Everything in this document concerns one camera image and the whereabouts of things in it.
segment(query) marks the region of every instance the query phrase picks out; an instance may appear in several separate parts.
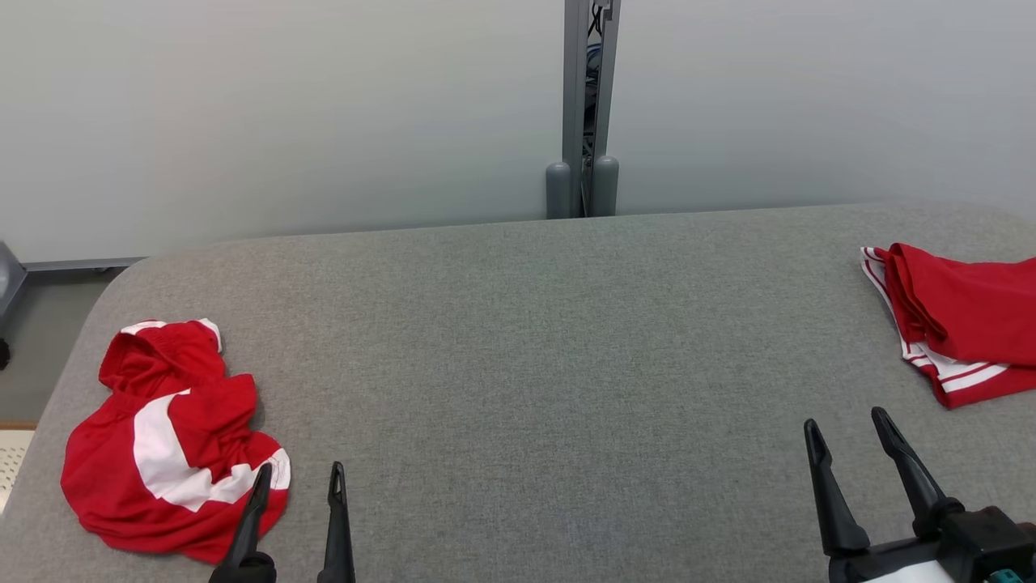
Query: red clothing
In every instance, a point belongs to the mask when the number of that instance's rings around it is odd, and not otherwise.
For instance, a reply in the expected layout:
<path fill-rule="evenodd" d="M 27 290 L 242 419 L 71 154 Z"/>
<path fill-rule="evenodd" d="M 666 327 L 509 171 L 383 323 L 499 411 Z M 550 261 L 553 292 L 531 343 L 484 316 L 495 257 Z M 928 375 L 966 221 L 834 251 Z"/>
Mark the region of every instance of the red clothing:
<path fill-rule="evenodd" d="M 961 263 L 897 242 L 864 246 L 861 264 L 944 406 L 1036 388 L 1036 259 Z"/>
<path fill-rule="evenodd" d="M 1036 367 L 1036 258 L 962 263 L 902 242 L 875 252 L 906 342 L 956 360 Z"/>
<path fill-rule="evenodd" d="M 112 395 L 68 438 L 61 489 L 83 528 L 110 547 L 223 559 L 259 467 L 274 466 L 264 534 L 284 513 L 291 468 L 252 432 L 251 375 L 224 377 L 207 320 L 123 329 L 100 366 Z"/>

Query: crumpled red cloth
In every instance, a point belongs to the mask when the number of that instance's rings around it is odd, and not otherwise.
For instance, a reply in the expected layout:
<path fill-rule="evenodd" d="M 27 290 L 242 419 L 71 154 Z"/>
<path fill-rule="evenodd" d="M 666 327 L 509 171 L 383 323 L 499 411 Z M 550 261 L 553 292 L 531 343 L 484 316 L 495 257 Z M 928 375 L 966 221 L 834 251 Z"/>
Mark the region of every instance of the crumpled red cloth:
<path fill-rule="evenodd" d="M 204 319 L 146 321 L 112 341 L 99 375 L 111 396 L 73 431 L 61 473 L 80 524 L 109 547 L 219 562 L 266 463 L 260 533 L 284 513 L 290 461 L 249 429 L 255 382 L 226 378 L 221 349 L 219 328 Z"/>

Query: gray floor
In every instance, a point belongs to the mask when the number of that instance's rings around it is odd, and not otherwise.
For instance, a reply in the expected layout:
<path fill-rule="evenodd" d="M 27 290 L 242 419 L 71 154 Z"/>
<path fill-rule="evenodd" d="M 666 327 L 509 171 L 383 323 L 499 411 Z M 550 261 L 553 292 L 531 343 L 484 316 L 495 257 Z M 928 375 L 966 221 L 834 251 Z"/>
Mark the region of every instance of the gray floor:
<path fill-rule="evenodd" d="M 31 273 L 0 338 L 11 359 L 0 371 L 0 422 L 38 421 L 93 304 L 118 273 Z"/>

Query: white trim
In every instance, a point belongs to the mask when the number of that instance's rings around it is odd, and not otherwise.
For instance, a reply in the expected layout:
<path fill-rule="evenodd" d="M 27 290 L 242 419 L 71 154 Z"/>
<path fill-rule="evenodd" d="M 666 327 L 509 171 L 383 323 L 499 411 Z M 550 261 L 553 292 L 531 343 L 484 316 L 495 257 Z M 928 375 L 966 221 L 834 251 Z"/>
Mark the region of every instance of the white trim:
<path fill-rule="evenodd" d="M 220 327 L 217 326 L 214 322 L 212 322 L 207 318 L 199 320 L 198 324 L 201 324 L 205 328 L 208 328 L 209 330 L 215 333 L 215 351 L 220 354 L 223 354 L 223 337 L 220 337 Z"/>
<path fill-rule="evenodd" d="M 169 323 L 162 322 L 159 320 L 145 320 L 144 322 L 139 322 L 137 324 L 134 324 L 133 326 L 126 326 L 122 330 L 119 330 L 119 332 L 123 334 L 130 334 L 131 337 L 136 337 L 137 333 L 140 332 L 141 330 L 146 330 L 148 328 L 163 328 L 165 326 L 169 326 Z"/>
<path fill-rule="evenodd" d="M 155 499 L 183 506 L 197 513 L 209 501 L 234 503 L 252 489 L 258 464 L 230 468 L 230 475 L 212 483 L 208 468 L 192 468 L 169 418 L 169 405 L 177 396 L 191 395 L 191 389 L 159 398 L 145 405 L 134 416 L 133 456 L 140 477 Z M 274 466 L 270 489 L 287 490 L 291 482 L 291 465 L 284 449 L 278 449 L 264 463 Z"/>
<path fill-rule="evenodd" d="M 943 383 L 943 390 L 946 392 L 959 391 L 960 389 L 967 389 L 969 387 L 974 387 L 979 383 L 984 383 L 989 379 L 992 379 L 997 375 L 1007 371 L 1009 368 L 1003 365 L 994 365 L 988 369 L 983 369 L 977 373 L 972 373 L 967 377 L 960 377 L 959 379 L 953 379 L 952 381 L 946 381 Z"/>

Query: gray table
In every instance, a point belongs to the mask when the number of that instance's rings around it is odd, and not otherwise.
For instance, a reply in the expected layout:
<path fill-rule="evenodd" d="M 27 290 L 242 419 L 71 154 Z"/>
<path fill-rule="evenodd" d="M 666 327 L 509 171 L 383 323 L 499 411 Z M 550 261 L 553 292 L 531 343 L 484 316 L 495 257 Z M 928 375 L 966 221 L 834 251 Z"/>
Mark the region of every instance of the gray table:
<path fill-rule="evenodd" d="M 874 542 L 911 514 L 868 411 L 948 493 L 1036 519 L 1036 393 L 945 411 L 899 358 L 861 244 L 1036 254 L 970 205 L 879 204 L 227 242 L 145 260 L 90 315 L 0 521 L 4 581 L 206 581 L 113 551 L 58 479 L 97 368 L 142 319 L 206 317 L 291 502 L 260 544 L 314 581 L 333 460 L 361 581 L 822 581 L 802 424 L 815 417 Z"/>

